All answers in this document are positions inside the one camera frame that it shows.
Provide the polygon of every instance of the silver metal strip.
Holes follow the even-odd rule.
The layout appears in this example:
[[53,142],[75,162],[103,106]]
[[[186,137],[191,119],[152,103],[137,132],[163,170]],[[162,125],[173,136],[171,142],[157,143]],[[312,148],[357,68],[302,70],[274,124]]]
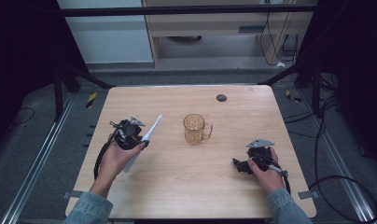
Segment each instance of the silver metal strip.
[[35,186],[36,180],[38,179],[44,164],[49,156],[49,153],[54,146],[55,140],[60,133],[64,122],[66,121],[67,115],[69,114],[70,109],[72,108],[73,101],[76,97],[75,93],[69,93],[67,95],[66,102],[63,106],[64,110],[61,115],[61,118],[54,122],[49,131],[43,146],[41,147],[37,157],[32,165],[28,175],[25,177],[19,192],[17,193],[14,201],[6,211],[5,215],[2,218],[3,224],[15,224],[21,214],[22,208],[25,206],[26,201],[29,198],[29,195],[32,192],[32,189]]
[[[310,111],[312,107],[310,105],[311,97],[307,91],[299,90],[300,95],[302,96],[302,101],[306,104]],[[320,128],[320,120],[317,119],[315,116],[312,116],[314,125],[319,129]],[[336,172],[339,175],[344,175],[350,178],[352,173],[350,172],[349,168],[346,166],[345,162],[343,161],[340,153],[338,152],[337,147],[334,145],[330,135],[328,134],[328,130],[325,130],[323,135],[321,136],[323,143],[325,144],[327,153],[331,159],[331,162],[336,169]],[[346,194],[348,195],[349,199],[351,200],[352,206],[355,208],[356,213],[361,221],[369,221],[374,218],[374,214],[364,197],[363,192],[361,191],[360,187],[348,180],[342,180],[342,185],[345,188]]]

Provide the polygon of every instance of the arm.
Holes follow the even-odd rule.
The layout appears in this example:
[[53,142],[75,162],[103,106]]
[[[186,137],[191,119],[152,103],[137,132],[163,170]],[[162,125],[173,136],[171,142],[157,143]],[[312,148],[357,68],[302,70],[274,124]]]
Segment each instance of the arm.
[[81,195],[64,223],[106,223],[113,208],[113,204],[106,199],[112,183],[144,146],[142,143],[131,150],[123,150],[112,142],[102,157],[100,172],[90,191]]
[[[278,161],[272,147],[271,154],[272,158]],[[275,223],[312,223],[288,194],[280,174],[271,169],[263,172],[252,160],[249,160],[248,164],[258,178],[258,182],[268,194],[267,201],[273,212]]]

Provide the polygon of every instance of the wall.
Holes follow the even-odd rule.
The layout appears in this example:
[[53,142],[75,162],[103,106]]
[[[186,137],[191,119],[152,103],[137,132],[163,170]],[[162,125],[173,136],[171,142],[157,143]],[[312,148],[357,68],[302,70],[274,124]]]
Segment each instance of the wall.
[[[140,0],[58,0],[61,8],[141,7]],[[144,16],[66,18],[87,65],[152,63]]]

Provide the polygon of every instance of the glass mug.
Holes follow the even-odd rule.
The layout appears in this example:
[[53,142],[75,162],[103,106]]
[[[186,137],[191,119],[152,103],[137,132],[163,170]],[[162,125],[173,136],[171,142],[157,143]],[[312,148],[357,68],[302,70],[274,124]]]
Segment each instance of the glass mug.
[[[213,131],[213,125],[206,123],[205,119],[199,114],[190,114],[183,120],[185,126],[185,138],[191,145],[198,145],[202,140],[209,139]],[[208,134],[203,133],[206,129],[210,129]]]

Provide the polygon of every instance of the blue sleeve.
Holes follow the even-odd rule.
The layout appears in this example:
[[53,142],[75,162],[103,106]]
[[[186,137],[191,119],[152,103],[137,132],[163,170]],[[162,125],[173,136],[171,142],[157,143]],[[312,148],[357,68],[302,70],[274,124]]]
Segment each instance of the blue sleeve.
[[312,223],[296,205],[286,189],[277,189],[267,196],[275,223]]
[[83,192],[64,223],[106,223],[113,204],[107,199]]

